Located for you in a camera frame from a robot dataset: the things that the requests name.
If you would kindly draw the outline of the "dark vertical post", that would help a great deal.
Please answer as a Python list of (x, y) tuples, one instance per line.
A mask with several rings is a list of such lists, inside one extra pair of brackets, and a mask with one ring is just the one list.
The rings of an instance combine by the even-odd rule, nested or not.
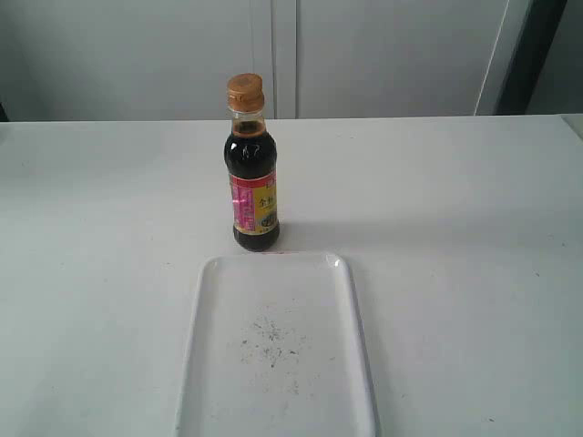
[(530, 1), (506, 71), (497, 116), (524, 115), (554, 41), (567, 0)]

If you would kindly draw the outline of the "dark soy sauce bottle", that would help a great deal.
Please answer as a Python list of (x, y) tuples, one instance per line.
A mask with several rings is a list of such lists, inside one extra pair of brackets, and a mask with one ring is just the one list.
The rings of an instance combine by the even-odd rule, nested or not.
[(277, 148), (263, 116), (262, 78), (239, 74), (227, 84), (231, 131), (224, 148), (233, 208), (233, 236), (249, 251), (264, 251), (280, 234)]

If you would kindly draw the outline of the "white rectangular plastic tray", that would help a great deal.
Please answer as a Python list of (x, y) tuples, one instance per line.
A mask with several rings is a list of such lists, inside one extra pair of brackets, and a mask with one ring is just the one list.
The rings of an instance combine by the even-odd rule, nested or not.
[(179, 436), (375, 436), (351, 270), (331, 252), (222, 256), (200, 271)]

